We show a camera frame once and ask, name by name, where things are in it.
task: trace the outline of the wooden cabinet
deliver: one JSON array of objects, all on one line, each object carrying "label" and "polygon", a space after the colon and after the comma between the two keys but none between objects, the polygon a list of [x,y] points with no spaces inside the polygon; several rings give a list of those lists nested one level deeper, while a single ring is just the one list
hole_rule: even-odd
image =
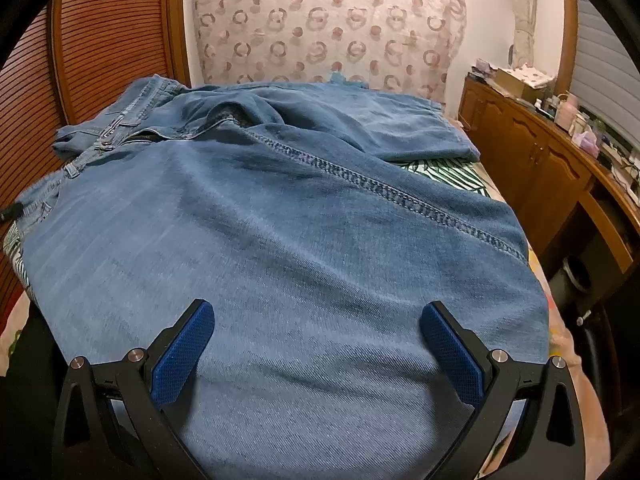
[{"label": "wooden cabinet", "polygon": [[574,209],[591,176],[588,168],[557,140],[535,159],[535,178],[516,215],[537,254],[542,254]]},{"label": "wooden cabinet", "polygon": [[550,123],[487,85],[466,81],[460,118],[480,162],[542,254],[577,204],[590,170],[570,143],[554,138]]},{"label": "wooden cabinet", "polygon": [[504,162],[499,171],[502,183],[498,188],[507,204],[518,211],[536,176],[536,162],[546,148],[548,137],[542,128],[516,110],[512,110],[507,128],[499,149]]},{"label": "wooden cabinet", "polygon": [[460,113],[458,119],[462,123],[465,131],[472,136],[478,129],[478,118],[484,110],[484,91],[479,87],[478,83],[470,84],[465,87],[466,91],[462,94],[460,101]]}]

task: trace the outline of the denim fabric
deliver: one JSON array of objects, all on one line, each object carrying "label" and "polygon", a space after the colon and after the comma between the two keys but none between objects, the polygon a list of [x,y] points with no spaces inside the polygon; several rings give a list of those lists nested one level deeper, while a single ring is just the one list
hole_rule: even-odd
[{"label": "denim fabric", "polygon": [[211,302],[169,415],[215,478],[423,477],[470,413],[420,337],[429,301],[490,349],[546,360],[511,209],[381,160],[476,156],[429,102],[159,77],[138,94],[107,139],[98,117],[58,141],[96,139],[21,197],[24,265],[68,360],[120,359]]}]

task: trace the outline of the desk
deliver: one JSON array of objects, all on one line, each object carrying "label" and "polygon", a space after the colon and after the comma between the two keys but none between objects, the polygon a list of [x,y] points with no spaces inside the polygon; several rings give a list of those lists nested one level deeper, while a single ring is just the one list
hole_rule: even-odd
[{"label": "desk", "polygon": [[588,303],[620,286],[640,261],[640,209],[609,171],[553,122],[471,78],[465,81],[458,119],[546,276],[567,254],[581,254],[601,240],[609,251],[603,262],[612,265],[597,271],[598,290]]}]

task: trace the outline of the circle pattern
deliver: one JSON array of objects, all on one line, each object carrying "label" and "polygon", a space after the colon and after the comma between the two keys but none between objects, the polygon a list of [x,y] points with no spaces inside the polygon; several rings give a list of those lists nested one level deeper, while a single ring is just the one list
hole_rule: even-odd
[{"label": "circle pattern", "polygon": [[311,81],[444,100],[465,0],[195,0],[207,82]]}]

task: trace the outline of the belt loop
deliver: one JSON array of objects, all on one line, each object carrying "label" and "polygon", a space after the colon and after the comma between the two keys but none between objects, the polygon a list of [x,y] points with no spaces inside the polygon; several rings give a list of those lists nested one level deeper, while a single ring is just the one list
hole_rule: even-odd
[{"label": "belt loop", "polygon": [[72,162],[68,163],[64,169],[66,171],[66,174],[68,174],[69,178],[75,178],[80,174],[80,172],[78,171],[78,168],[76,168]]}]

